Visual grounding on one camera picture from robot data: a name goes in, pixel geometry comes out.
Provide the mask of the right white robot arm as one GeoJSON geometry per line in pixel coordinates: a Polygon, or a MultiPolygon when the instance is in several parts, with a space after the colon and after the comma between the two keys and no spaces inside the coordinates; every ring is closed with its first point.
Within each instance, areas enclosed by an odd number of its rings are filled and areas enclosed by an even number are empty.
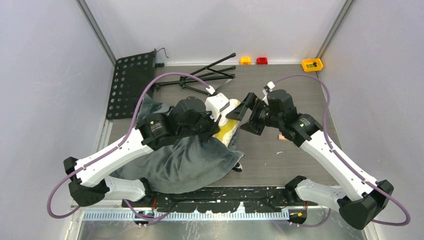
{"type": "Polygon", "coordinates": [[[357,230],[364,229],[387,206],[394,186],[364,172],[330,138],[326,139],[323,127],[311,115],[297,112],[285,90],[271,91],[264,99],[250,92],[226,117],[242,120],[247,110],[252,113],[241,125],[242,130],[260,136],[265,127],[278,129],[339,183],[339,187],[328,186],[298,175],[285,185],[288,203],[307,201],[325,206],[357,230]]]}

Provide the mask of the grey fluffy pillowcase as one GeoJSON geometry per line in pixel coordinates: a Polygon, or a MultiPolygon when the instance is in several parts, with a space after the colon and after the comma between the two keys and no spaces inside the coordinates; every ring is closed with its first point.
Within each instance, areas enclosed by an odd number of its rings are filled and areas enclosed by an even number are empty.
{"type": "Polygon", "coordinates": [[[241,172],[243,156],[242,151],[228,150],[214,136],[202,141],[195,135],[138,157],[110,176],[124,180],[146,178],[155,192],[181,194],[219,181],[232,170],[241,172]]]}

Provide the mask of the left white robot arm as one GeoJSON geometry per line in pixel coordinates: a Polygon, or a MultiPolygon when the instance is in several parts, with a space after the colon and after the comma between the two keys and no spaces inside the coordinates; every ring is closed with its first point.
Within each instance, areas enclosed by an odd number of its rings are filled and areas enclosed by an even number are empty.
{"type": "Polygon", "coordinates": [[[154,199],[148,180],[125,180],[110,174],[136,158],[183,138],[196,136],[207,141],[217,137],[228,122],[226,115],[239,103],[222,93],[205,101],[187,97],[167,110],[146,115],[129,133],[93,155],[65,159],[65,171],[71,176],[68,184],[71,197],[80,207],[120,198],[148,207],[154,199]]]}

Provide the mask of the white yellow black pillow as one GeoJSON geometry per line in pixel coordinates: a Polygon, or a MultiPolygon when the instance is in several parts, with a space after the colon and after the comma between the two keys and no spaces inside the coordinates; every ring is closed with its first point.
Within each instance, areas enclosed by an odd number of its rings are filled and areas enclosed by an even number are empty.
{"type": "Polygon", "coordinates": [[[240,121],[229,119],[226,117],[226,115],[238,107],[240,103],[241,102],[237,99],[229,99],[226,107],[220,111],[220,120],[218,124],[220,132],[214,135],[214,137],[222,142],[228,150],[234,153],[236,152],[236,137],[240,126],[240,121]]]}

